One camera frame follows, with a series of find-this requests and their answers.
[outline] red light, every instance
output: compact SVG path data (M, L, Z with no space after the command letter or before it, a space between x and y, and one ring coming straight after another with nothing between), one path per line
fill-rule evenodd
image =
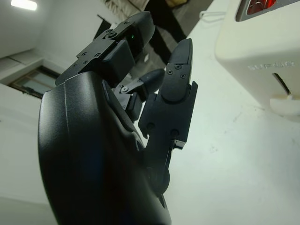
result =
M247 14L251 15L268 9L272 5L274 5L275 2L276 0L251 0L247 10Z

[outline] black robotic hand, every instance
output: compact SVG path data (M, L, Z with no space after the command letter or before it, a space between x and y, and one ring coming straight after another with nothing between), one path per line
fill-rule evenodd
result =
M172 150L187 141L197 84L189 84L190 39L179 43L166 72L120 83L153 32L149 12L130 17L79 53L44 94L39 161L61 225L171 224L163 197L168 166ZM149 136L146 147L133 126L144 101L139 127Z

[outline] white device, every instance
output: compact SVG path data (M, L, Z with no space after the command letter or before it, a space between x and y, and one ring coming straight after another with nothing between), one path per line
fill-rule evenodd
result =
M263 107L300 115L300 0L231 0L215 54Z

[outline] white cable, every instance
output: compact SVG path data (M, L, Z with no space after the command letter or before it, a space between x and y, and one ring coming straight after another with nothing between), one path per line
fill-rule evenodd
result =
M221 15L225 15L225 14L226 14L226 12L207 12L207 11L201 11L200 14L199 14L199 18L200 18L200 20L202 20L204 22L213 23L213 22L216 22L216 21L223 20L224 17L221 17L221 18L218 18L218 19L215 19L215 20L206 20L206 19L204 19L204 15L205 16L221 16Z

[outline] window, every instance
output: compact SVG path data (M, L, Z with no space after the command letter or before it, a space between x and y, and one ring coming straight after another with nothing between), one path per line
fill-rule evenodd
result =
M24 93L42 98L46 91L56 86L55 80L58 75L59 74L45 67L39 67L10 83L9 86Z

